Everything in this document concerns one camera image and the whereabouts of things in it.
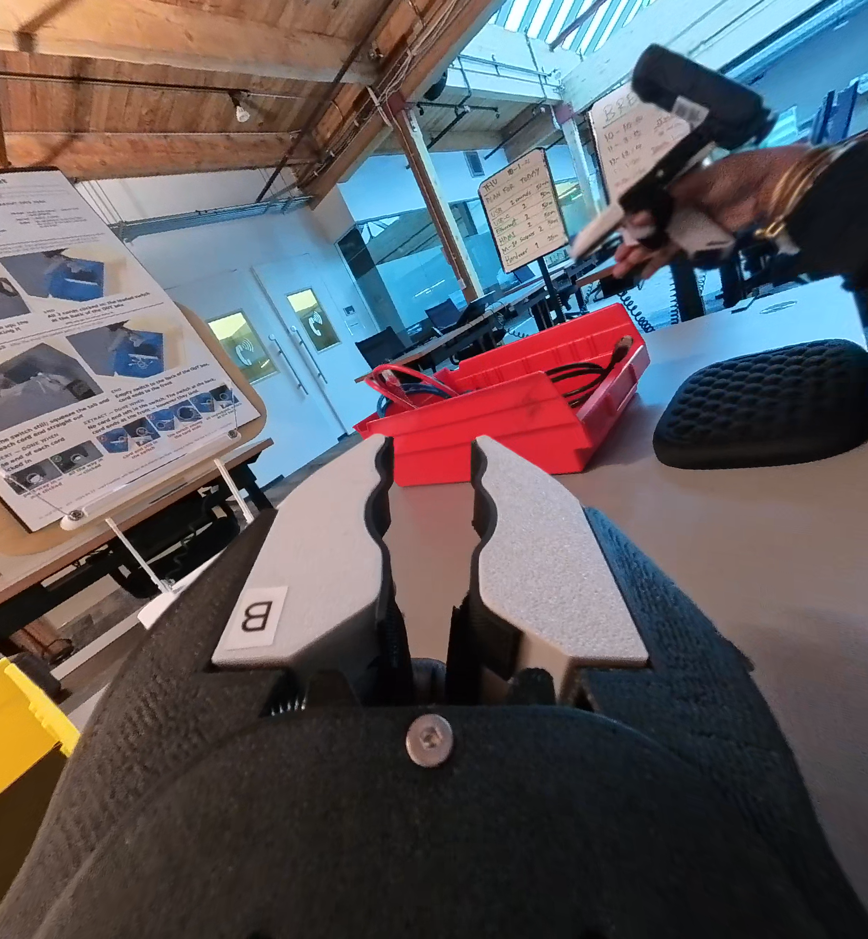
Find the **yellow plastic bin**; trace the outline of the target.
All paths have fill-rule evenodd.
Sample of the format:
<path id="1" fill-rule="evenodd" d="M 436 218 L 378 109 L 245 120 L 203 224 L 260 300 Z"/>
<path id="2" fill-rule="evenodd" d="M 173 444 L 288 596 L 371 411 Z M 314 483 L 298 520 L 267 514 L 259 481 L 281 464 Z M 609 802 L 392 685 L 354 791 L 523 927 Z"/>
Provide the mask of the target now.
<path id="1" fill-rule="evenodd" d="M 0 795 L 52 752 L 70 757 L 80 737 L 44 689 L 0 659 Z"/>

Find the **printed instruction board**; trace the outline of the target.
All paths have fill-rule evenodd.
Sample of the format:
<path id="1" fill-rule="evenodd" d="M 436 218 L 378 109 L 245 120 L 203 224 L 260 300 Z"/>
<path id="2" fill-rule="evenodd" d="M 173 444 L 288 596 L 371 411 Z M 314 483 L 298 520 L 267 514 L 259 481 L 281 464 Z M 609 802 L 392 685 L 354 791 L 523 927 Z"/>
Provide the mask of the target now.
<path id="1" fill-rule="evenodd" d="M 0 171 L 0 554 L 34 554 L 244 443 L 266 410 L 55 169 Z"/>

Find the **white double door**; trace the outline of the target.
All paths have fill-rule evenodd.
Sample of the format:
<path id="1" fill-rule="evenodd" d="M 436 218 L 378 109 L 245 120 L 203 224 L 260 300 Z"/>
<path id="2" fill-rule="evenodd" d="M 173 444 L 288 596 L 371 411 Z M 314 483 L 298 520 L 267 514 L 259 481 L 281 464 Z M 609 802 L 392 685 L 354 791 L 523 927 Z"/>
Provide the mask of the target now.
<path id="1" fill-rule="evenodd" d="M 337 300 L 311 252 L 257 265 L 251 272 L 274 315 L 274 344 L 298 370 L 304 391 L 315 397 L 336 433 L 352 433 L 371 404 L 370 391 L 357 382 L 365 371 L 356 347 L 364 337 L 358 312 Z"/>

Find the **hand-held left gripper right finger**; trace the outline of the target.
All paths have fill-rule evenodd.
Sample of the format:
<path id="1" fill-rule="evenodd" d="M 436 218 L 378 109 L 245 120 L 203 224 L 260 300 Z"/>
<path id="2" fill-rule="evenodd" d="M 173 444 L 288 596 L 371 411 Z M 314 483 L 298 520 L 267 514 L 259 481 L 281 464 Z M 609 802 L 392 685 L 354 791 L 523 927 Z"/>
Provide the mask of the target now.
<path id="1" fill-rule="evenodd" d="M 497 440 L 472 445 L 471 618 L 484 671 L 550 676 L 570 698 L 584 668 L 649 665 L 627 601 L 580 499 Z"/>

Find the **person's right forearm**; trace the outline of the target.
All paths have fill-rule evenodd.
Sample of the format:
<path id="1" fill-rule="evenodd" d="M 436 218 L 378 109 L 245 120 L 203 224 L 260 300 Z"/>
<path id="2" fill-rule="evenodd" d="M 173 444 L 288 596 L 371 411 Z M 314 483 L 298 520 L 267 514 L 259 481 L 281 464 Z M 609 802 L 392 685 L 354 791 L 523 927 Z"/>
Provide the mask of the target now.
<path id="1" fill-rule="evenodd" d="M 842 277 L 868 315 L 868 132 L 813 148 L 780 180 L 755 235 L 798 255 L 806 273 Z"/>

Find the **black padded wrist rest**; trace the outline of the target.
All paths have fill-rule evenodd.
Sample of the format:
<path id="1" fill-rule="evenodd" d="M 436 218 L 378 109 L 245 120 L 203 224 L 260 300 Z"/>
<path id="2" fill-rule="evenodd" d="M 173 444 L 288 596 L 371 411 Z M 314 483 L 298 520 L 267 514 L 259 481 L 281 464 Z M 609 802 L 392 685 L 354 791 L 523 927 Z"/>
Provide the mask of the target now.
<path id="1" fill-rule="evenodd" d="M 677 389 L 655 427 L 657 460 L 682 470 L 806 464 L 868 441 L 868 352 L 821 339 L 730 358 Z"/>

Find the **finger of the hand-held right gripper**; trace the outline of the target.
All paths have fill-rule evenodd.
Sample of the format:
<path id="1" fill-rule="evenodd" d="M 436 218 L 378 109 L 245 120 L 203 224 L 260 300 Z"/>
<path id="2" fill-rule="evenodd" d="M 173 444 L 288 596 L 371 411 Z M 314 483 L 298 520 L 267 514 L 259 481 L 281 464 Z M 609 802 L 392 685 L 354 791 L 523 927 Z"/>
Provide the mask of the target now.
<path id="1" fill-rule="evenodd" d="M 569 256 L 572 259 L 582 259 L 594 252 L 601 243 L 622 226 L 625 217 L 626 211 L 622 205 L 607 205 L 570 242 Z"/>

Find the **person's right hand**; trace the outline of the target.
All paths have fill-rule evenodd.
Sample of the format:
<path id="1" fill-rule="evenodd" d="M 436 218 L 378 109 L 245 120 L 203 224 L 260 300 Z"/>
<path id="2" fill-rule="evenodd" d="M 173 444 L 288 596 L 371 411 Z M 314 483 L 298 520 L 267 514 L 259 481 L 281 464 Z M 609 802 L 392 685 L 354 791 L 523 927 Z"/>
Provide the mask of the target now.
<path id="1" fill-rule="evenodd" d="M 806 145 L 771 147 L 736 153 L 707 168 L 691 170 L 670 187 L 675 207 L 687 207 L 709 217 L 729 234 L 768 224 L 771 205 L 779 198 L 780 180 L 815 148 Z M 658 250 L 623 243 L 616 251 L 613 276 L 649 279 L 679 255 L 668 243 Z"/>

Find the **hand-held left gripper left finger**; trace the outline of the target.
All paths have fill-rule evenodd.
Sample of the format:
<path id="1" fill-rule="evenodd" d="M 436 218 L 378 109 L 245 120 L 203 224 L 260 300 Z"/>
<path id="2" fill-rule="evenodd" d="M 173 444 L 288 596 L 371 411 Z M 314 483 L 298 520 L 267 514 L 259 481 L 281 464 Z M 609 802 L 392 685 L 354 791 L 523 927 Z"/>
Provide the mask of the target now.
<path id="1" fill-rule="evenodd" d="M 393 441 L 370 436 L 277 510 L 211 663 L 221 670 L 368 670 L 392 596 Z"/>

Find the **handwritten whiteboard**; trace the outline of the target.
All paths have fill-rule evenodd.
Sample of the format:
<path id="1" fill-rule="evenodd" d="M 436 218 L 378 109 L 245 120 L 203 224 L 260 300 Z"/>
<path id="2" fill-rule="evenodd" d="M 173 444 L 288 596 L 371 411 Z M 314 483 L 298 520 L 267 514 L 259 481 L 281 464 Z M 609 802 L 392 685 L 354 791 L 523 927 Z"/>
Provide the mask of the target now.
<path id="1" fill-rule="evenodd" d="M 569 245 L 544 147 L 534 147 L 486 178 L 477 196 L 504 273 Z"/>
<path id="2" fill-rule="evenodd" d="M 640 101 L 630 84 L 594 102 L 589 110 L 594 146 L 609 203 L 690 133 L 676 114 Z"/>

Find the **red plastic bin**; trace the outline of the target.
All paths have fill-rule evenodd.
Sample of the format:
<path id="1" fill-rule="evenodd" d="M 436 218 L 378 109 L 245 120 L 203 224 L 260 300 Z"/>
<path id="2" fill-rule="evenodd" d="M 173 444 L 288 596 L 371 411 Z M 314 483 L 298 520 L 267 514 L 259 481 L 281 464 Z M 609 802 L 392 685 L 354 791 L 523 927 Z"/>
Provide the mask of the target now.
<path id="1" fill-rule="evenodd" d="M 365 376 L 378 396 L 357 423 L 393 444 L 401 487 L 466 483 L 486 437 L 551 475 L 587 469 L 650 364 L 622 303 L 499 346 L 433 375 L 386 363 Z"/>

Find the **black office chair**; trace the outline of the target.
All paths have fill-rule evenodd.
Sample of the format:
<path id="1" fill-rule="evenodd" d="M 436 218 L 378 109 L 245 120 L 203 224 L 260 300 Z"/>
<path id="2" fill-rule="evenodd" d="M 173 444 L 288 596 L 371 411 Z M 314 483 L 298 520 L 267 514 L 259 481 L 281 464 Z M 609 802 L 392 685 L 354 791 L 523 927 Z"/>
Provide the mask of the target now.
<path id="1" fill-rule="evenodd" d="M 356 341 L 355 346 L 370 370 L 400 357 L 408 348 L 401 334 L 390 326 Z"/>

